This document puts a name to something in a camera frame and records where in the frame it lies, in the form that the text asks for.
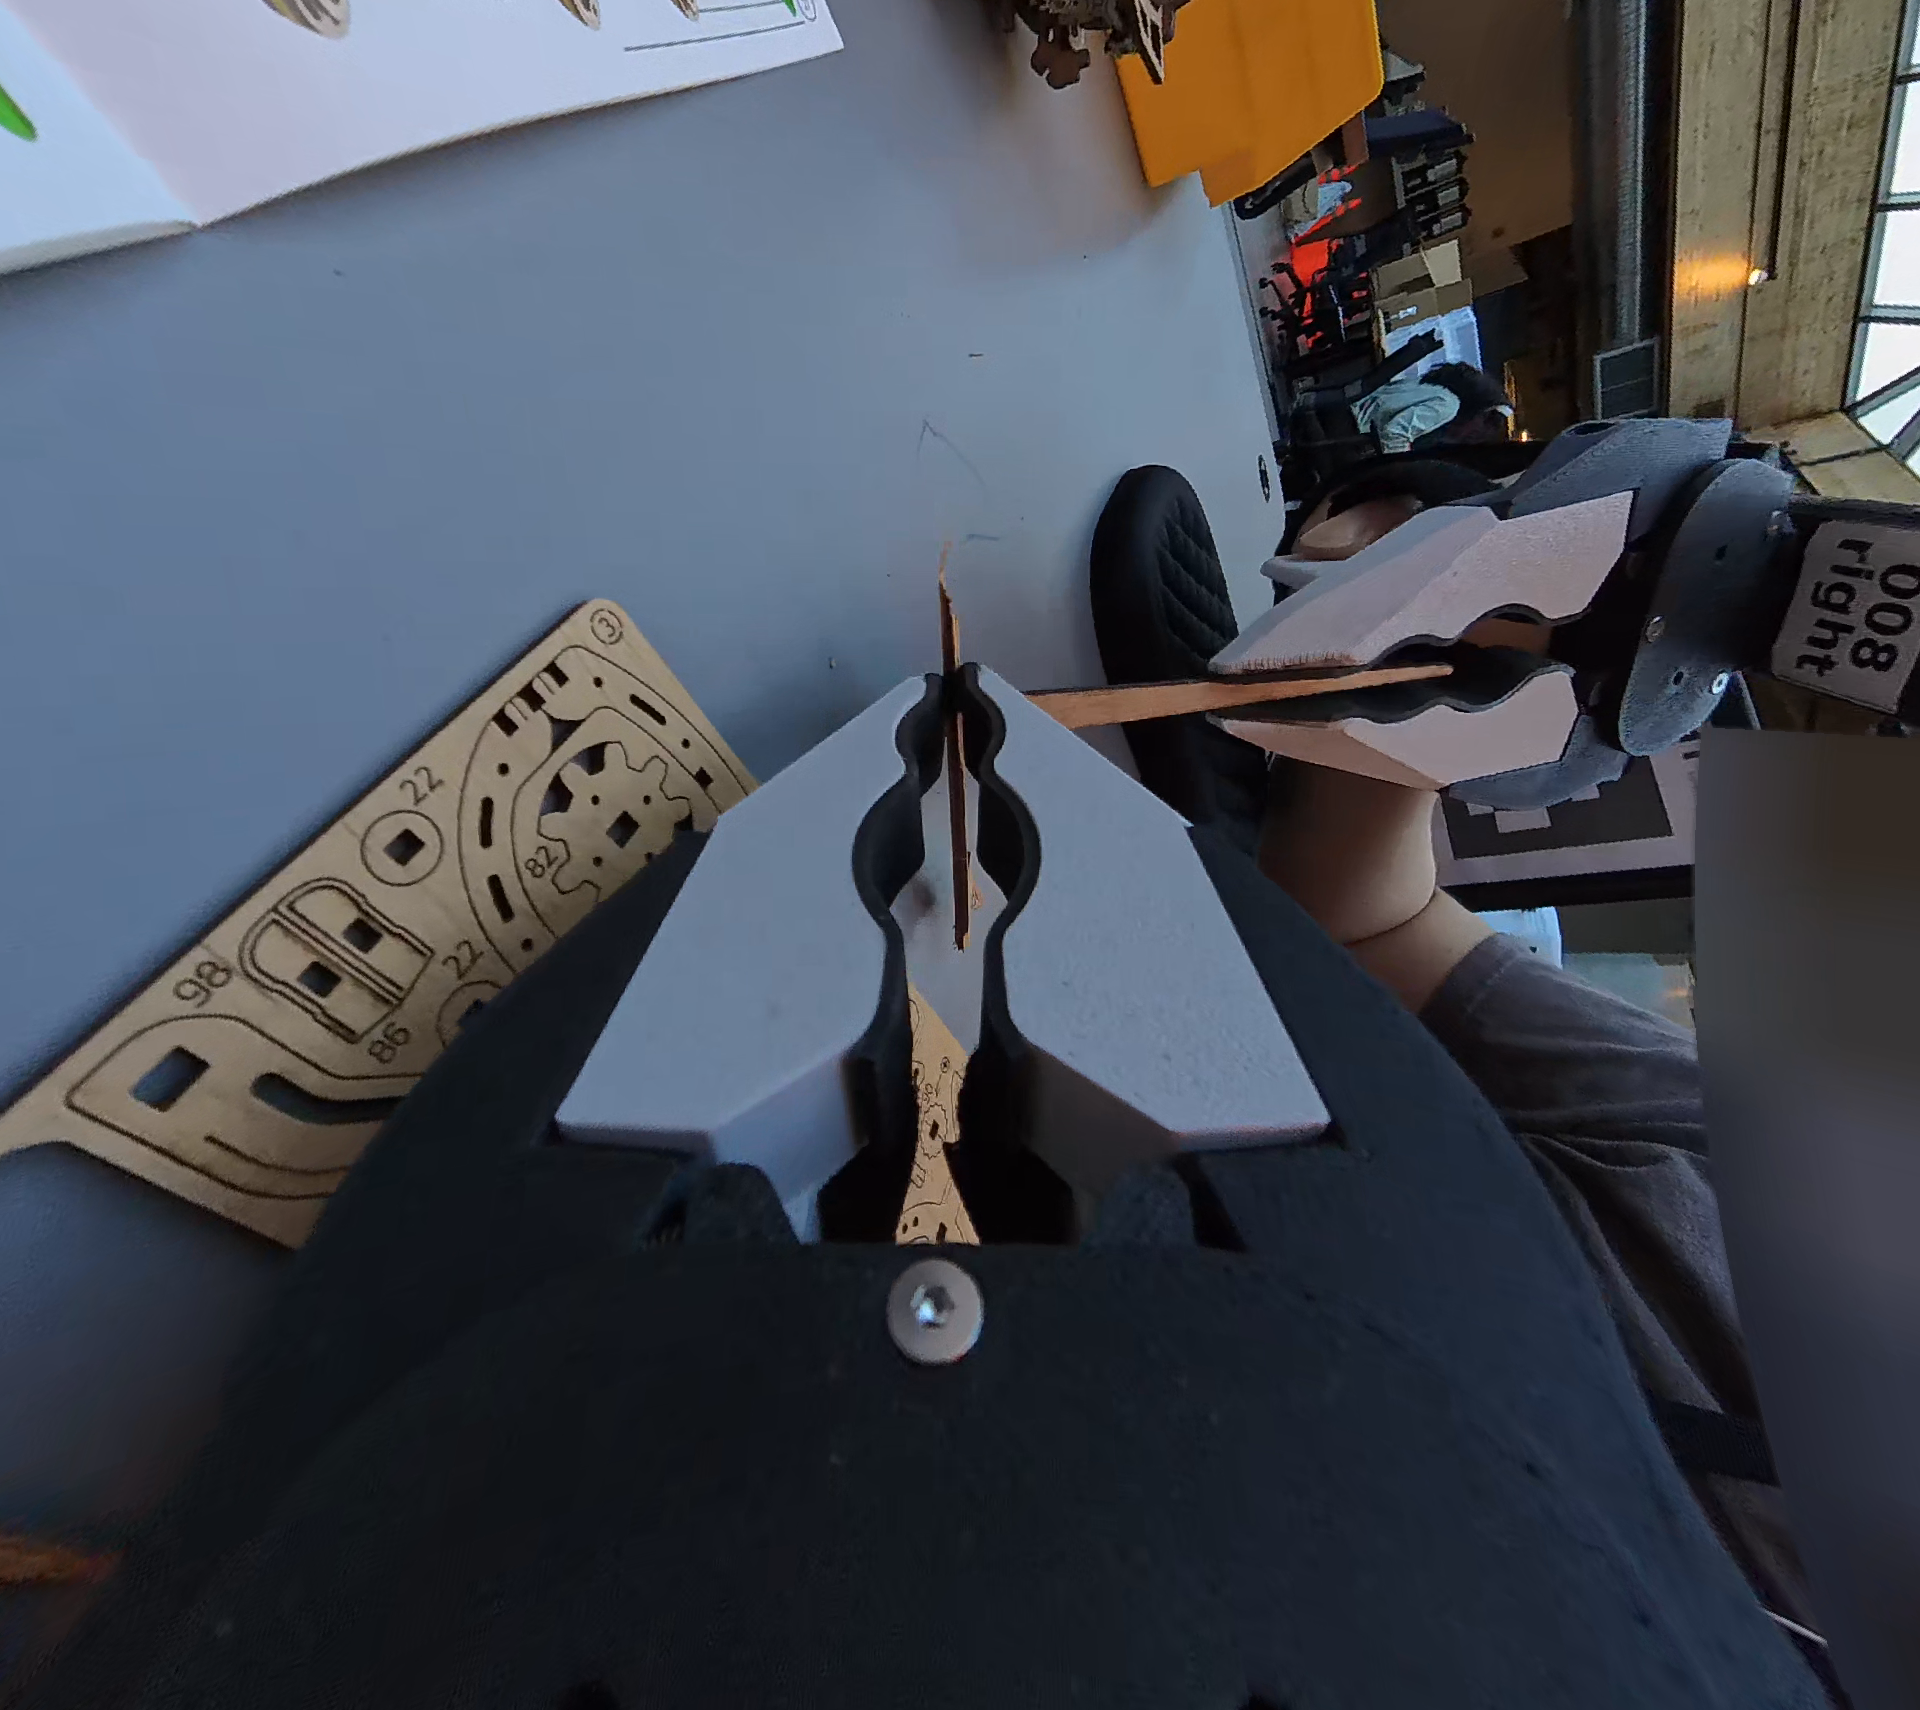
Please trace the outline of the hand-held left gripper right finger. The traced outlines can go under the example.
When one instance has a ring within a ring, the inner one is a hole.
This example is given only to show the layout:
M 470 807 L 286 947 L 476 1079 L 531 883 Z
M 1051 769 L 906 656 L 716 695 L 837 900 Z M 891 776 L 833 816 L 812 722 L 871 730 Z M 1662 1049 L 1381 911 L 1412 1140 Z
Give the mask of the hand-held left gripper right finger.
M 998 673 L 959 670 L 980 941 L 959 1194 L 983 1245 L 1074 1243 L 1132 1171 L 1332 1126 L 1191 827 Z

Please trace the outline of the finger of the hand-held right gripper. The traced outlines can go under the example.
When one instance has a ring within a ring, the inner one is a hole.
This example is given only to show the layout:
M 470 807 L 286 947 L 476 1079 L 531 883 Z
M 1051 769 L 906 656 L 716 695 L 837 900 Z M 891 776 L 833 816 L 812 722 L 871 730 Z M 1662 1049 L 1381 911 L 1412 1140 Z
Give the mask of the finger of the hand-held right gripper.
M 1221 735 L 1261 754 L 1338 771 L 1363 781 L 1438 792 L 1549 766 L 1578 722 L 1572 673 L 1540 666 L 1495 702 L 1436 699 L 1412 714 L 1306 716 L 1267 705 L 1207 714 Z
M 1261 572 L 1285 595 L 1209 670 L 1232 680 L 1366 670 L 1409 646 L 1456 644 L 1499 612 L 1570 622 L 1619 563 L 1632 512 L 1629 490 L 1509 518 L 1451 505 L 1348 557 L 1274 557 Z

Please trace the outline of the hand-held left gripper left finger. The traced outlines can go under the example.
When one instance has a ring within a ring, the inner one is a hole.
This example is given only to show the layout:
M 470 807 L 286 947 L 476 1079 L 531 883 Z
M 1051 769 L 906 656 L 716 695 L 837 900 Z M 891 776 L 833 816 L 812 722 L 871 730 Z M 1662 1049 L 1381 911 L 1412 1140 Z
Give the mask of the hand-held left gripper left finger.
M 895 905 L 944 722 L 941 680 L 910 677 L 716 820 L 559 1139 L 754 1169 L 802 1239 L 897 1243 L 920 1117 Z

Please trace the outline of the wooden stick part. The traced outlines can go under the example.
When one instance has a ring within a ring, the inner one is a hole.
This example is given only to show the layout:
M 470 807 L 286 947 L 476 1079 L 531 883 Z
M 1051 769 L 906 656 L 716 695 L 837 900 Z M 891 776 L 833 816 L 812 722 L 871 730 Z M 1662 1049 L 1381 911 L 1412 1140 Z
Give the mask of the wooden stick part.
M 1434 682 L 1450 679 L 1451 673 L 1454 666 L 1446 662 L 1412 662 L 1327 674 L 1287 670 L 1284 674 L 1209 674 L 1186 680 L 1048 688 L 1026 690 L 1022 697 L 1055 724 L 1071 733 L 1084 733 L 1221 714 L 1293 699 Z

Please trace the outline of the wooden model part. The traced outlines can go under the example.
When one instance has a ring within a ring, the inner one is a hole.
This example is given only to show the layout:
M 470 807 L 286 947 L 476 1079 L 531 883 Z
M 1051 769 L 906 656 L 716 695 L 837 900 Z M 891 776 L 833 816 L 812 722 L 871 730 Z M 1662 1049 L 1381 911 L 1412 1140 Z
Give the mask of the wooden model part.
M 957 954 L 968 954 L 972 942 L 972 923 L 976 906 L 974 860 L 970 838 L 968 809 L 968 762 L 965 762 L 965 718 L 961 714 L 961 653 L 959 624 L 947 588 L 947 558 L 951 541 L 945 539 L 938 552 L 935 600 L 938 600 L 938 646 L 939 646 L 939 748 L 941 778 L 945 792 L 947 857 L 950 857 L 950 916 L 951 944 Z

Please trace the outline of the person's right forearm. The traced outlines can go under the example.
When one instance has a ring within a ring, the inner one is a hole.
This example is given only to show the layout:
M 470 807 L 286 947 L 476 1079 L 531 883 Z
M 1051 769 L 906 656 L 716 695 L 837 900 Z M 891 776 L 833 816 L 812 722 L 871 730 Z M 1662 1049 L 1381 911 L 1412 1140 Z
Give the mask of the person's right forearm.
M 1692 1032 L 1498 935 L 1436 880 L 1436 796 L 1314 765 L 1267 791 L 1260 870 L 1520 1128 L 1703 1132 Z

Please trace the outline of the laser-cut wooden parts sheet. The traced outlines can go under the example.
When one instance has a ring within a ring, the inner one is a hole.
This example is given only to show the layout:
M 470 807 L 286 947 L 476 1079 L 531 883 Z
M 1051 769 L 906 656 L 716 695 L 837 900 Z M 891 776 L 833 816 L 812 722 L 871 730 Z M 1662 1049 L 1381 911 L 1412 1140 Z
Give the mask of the laser-cut wooden parts sheet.
M 531 646 L 4 1109 L 298 1248 L 468 1022 L 756 782 L 612 602 Z

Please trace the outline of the person's right hand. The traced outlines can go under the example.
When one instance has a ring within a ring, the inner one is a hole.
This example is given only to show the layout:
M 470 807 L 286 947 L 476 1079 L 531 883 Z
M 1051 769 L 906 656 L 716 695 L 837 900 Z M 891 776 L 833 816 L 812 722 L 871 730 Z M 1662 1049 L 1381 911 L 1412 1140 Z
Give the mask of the person's right hand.
M 1409 494 L 1361 500 L 1339 512 L 1333 512 L 1332 503 L 1325 500 L 1302 523 L 1285 550 L 1285 560 L 1316 566 L 1344 563 L 1425 511 L 1427 506 Z

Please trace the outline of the framed tag sign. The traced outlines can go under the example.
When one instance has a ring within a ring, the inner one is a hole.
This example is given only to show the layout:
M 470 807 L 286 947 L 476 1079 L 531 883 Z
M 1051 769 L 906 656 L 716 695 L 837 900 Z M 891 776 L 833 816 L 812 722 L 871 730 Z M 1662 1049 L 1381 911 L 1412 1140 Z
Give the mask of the framed tag sign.
M 1686 899 L 1693 889 L 1699 743 L 1688 740 L 1576 799 L 1532 809 L 1442 800 L 1436 875 L 1475 911 Z

